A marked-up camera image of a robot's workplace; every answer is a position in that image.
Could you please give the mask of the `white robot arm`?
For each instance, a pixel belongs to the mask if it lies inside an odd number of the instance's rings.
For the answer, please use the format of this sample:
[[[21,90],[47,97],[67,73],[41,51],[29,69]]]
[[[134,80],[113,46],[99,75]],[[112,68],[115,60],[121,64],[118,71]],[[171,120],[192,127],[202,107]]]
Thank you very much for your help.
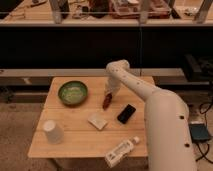
[[[129,69],[127,60],[108,63],[105,92],[115,95],[123,83],[144,101],[149,171],[197,171],[187,104],[173,91],[150,84]]]

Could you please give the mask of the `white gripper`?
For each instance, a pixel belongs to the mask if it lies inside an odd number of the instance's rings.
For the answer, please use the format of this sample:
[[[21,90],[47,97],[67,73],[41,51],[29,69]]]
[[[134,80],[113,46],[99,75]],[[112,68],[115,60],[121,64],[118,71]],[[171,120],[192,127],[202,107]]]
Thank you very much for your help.
[[[110,94],[110,99],[112,100],[114,98],[114,95],[117,94],[120,88],[121,82],[118,79],[110,76],[105,84],[104,98],[106,98],[106,96]]]

